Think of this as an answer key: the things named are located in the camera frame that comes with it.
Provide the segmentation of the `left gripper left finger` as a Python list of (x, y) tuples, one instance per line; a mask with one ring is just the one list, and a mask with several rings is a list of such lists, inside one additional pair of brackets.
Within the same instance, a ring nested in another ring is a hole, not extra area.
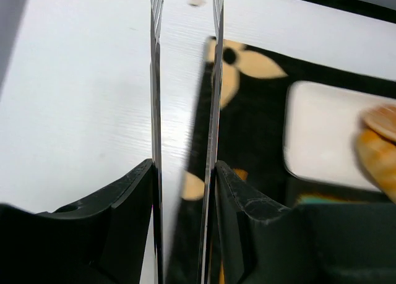
[(1, 205), (2, 283), (139, 283), (152, 211), (150, 159), (54, 212)]

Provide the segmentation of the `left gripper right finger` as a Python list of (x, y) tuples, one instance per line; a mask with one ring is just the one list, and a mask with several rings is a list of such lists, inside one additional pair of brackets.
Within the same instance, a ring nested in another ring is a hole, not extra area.
[(285, 207), (217, 163), (227, 283), (394, 283), (395, 205)]

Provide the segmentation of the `metal serving tongs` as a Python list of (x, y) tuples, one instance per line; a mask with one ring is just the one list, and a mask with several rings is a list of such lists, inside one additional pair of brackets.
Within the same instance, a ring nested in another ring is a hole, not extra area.
[[(155, 254), (155, 283), (164, 282), (163, 268), (163, 202), (161, 167), (161, 101), (160, 101), (160, 33), (164, 0), (150, 0), (150, 100), (153, 160), (153, 245)], [(209, 134), (205, 167), (204, 198), (200, 229), (198, 283), (210, 282), (213, 208), (217, 169), (220, 97), (223, 78), (223, 3), (213, 0), (215, 27), (214, 65), (210, 104)]]

